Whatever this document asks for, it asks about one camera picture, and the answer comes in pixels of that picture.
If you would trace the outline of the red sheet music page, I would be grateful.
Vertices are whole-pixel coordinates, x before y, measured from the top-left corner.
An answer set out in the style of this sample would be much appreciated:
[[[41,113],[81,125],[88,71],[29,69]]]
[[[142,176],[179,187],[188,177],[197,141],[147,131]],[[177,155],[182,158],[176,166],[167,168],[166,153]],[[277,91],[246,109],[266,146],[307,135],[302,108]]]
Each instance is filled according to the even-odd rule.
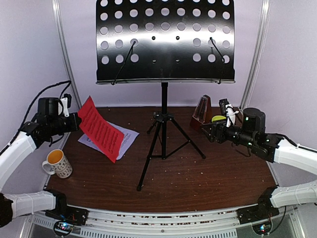
[[[78,111],[78,116],[81,119],[80,129],[115,163],[124,134],[100,115],[91,97],[87,98],[82,108]]]

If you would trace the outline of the black music stand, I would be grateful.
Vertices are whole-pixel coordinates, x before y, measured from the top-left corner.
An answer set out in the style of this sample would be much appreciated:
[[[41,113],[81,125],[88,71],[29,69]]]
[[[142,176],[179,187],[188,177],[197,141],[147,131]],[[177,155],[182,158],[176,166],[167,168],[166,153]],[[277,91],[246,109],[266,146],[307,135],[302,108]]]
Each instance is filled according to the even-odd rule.
[[[96,2],[97,84],[161,84],[161,111],[146,165],[166,159],[171,82],[233,83],[234,2],[231,0],[99,0]]]

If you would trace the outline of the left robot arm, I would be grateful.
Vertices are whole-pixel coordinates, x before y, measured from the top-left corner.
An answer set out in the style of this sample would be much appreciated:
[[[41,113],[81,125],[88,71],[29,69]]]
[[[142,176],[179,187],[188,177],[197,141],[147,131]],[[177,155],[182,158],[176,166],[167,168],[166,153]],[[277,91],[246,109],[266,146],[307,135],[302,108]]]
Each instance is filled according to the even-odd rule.
[[[70,94],[62,98],[44,97],[38,100],[38,111],[31,121],[24,122],[13,138],[0,152],[0,185],[4,186],[11,174],[30,154],[43,143],[53,145],[53,136],[63,136],[79,129],[81,119],[77,113],[70,113]],[[38,211],[52,211],[60,220],[71,216],[66,196],[54,190],[36,193],[0,195],[0,225],[13,219]]]

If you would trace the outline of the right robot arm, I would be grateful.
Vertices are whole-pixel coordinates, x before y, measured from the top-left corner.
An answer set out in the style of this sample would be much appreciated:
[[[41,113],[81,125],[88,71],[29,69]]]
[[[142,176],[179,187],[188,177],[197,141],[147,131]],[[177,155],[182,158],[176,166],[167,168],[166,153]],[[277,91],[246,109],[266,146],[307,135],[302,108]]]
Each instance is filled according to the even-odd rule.
[[[312,174],[317,173],[317,151],[296,144],[289,137],[279,133],[265,132],[265,113],[256,108],[243,111],[241,126],[227,120],[217,120],[201,125],[203,133],[210,142],[230,141],[243,145],[248,151],[270,163],[286,164]],[[289,187],[268,188],[258,199],[254,215],[264,219],[274,209],[283,206],[316,203],[317,182],[312,181]]]

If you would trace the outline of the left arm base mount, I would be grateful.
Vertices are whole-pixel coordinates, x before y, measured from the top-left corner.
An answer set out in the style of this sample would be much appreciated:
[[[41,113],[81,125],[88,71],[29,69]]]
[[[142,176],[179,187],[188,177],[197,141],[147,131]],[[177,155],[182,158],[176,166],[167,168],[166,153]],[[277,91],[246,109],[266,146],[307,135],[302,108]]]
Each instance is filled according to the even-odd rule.
[[[46,210],[45,215],[56,219],[53,231],[58,237],[64,238],[73,231],[75,226],[84,226],[86,224],[89,214],[87,209],[67,205],[64,193],[54,189],[46,189],[45,191],[51,193],[55,200],[55,207],[52,210]]]

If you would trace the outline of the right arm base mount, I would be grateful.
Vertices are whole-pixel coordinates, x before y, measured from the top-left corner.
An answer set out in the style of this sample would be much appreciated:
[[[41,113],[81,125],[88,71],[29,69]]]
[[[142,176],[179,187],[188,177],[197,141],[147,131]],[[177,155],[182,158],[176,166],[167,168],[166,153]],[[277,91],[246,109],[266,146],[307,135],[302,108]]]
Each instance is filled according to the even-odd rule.
[[[273,228],[272,217],[279,215],[279,209],[275,208],[271,202],[272,193],[277,186],[267,188],[257,201],[257,205],[240,208],[237,216],[240,224],[247,224],[266,220],[261,224],[253,225],[253,231],[258,235],[270,235],[276,228]]]

